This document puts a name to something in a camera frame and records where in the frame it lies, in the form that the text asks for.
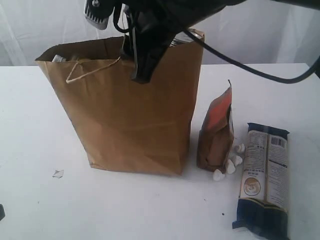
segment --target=white backdrop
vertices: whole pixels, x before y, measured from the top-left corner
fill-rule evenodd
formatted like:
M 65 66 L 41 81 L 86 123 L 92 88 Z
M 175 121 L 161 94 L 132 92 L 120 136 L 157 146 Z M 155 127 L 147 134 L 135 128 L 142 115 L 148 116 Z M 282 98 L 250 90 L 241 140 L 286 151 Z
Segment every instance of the white backdrop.
M 84 0 L 0 0 L 0 66 L 34 65 L 47 48 L 120 36 L 112 22 L 99 31 L 83 16 Z M 243 63 L 307 63 L 320 55 L 320 11 L 247 0 L 198 23 L 205 41 Z M 205 51 L 204 64 L 222 60 Z

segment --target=paper bag handle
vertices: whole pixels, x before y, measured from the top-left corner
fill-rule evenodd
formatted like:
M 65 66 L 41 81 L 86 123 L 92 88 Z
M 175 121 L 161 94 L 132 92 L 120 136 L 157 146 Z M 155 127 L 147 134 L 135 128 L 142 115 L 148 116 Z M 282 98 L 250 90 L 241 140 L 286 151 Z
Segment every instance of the paper bag handle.
M 81 75 L 81 76 L 78 76 L 78 77 L 76 77 L 76 78 L 70 79 L 70 78 L 71 78 L 71 75 L 74 73 L 76 67 L 77 67 L 78 65 L 82 66 L 82 65 L 81 65 L 82 62 L 77 61 L 77 62 L 75 63 L 75 65 L 73 66 L 73 68 L 72 68 L 69 76 L 66 78 L 65 82 L 66 82 L 67 84 L 70 84 L 70 83 L 75 82 L 75 81 L 77 81 L 77 80 L 79 80 L 79 79 L 82 79 L 82 78 L 84 78 L 84 77 L 86 77 L 86 76 L 88 76 L 88 75 L 94 74 L 94 73 L 96 73 L 96 72 L 98 72 L 98 71 L 100 71 L 100 70 L 110 68 L 111 66 L 113 66 L 113 65 L 115 65 L 117 62 L 119 62 L 119 60 L 120 60 L 120 57 L 118 57 L 116 60 L 114 60 L 112 63 L 110 63 L 110 64 L 107 65 L 107 66 L 100 67 L 100 68 L 98 68 L 98 69 L 96 69 L 96 70 L 87 72 L 87 73 L 85 73 L 85 74 L 83 74 L 83 75 Z

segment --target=marshmallow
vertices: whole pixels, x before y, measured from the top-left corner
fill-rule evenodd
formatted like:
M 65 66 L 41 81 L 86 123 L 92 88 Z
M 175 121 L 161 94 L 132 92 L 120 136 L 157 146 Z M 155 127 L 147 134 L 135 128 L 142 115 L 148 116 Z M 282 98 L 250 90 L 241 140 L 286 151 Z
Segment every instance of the marshmallow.
M 225 168 L 228 174 L 233 174 L 236 171 L 236 167 L 230 159 L 226 161 Z
M 216 169 L 214 172 L 213 172 L 213 180 L 218 182 L 218 181 L 221 181 L 222 179 L 225 178 L 225 174 L 223 174 L 219 169 Z
M 240 164 L 242 164 L 243 159 L 242 157 L 238 156 L 238 155 L 234 155 L 233 157 L 231 157 L 231 161 L 233 162 L 234 166 L 238 166 Z
M 237 145 L 234 147 L 234 150 L 238 153 L 238 154 L 243 154 L 246 150 L 246 146 L 242 143 L 240 145 Z

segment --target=white table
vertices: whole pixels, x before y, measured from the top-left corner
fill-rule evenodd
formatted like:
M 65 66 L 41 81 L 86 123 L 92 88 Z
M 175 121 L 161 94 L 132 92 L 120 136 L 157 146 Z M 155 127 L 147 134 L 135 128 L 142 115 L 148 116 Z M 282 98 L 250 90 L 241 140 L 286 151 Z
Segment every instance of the white table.
M 294 77 L 306 64 L 253 64 Z M 209 103 L 232 83 L 235 143 L 247 122 L 289 135 L 292 240 L 320 236 L 320 79 L 284 85 L 231 65 L 204 65 L 181 177 L 90 168 L 49 82 L 36 66 L 0 67 L 1 240 L 250 240 L 232 230 L 242 167 L 213 182 L 196 167 L 198 132 Z M 55 170 L 64 170 L 60 179 Z

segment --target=paper bag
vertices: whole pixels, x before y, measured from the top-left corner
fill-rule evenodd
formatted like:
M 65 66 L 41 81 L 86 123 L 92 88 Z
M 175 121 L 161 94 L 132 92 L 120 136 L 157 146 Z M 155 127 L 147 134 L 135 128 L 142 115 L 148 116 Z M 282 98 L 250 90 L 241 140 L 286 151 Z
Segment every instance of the paper bag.
M 226 162 L 234 142 L 232 121 L 232 88 L 213 100 L 204 118 L 199 133 L 197 166 L 214 172 L 226 171 Z
M 91 167 L 179 175 L 189 150 L 203 49 L 195 42 L 168 48 L 150 83 L 139 84 L 131 80 L 133 63 L 119 59 L 122 43 L 122 37 L 112 37 L 61 44 L 36 62 Z M 55 55 L 68 60 L 75 54 L 84 60 L 51 62 Z

